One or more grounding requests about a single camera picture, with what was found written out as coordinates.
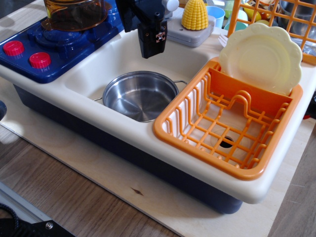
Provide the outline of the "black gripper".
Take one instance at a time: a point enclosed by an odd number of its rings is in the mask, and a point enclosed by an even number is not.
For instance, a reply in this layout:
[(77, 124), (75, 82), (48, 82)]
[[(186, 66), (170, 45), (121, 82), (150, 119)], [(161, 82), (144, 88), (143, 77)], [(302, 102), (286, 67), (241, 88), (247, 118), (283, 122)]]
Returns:
[(167, 21), (161, 0), (116, 0), (116, 6), (125, 32), (138, 29), (143, 58), (164, 52)]

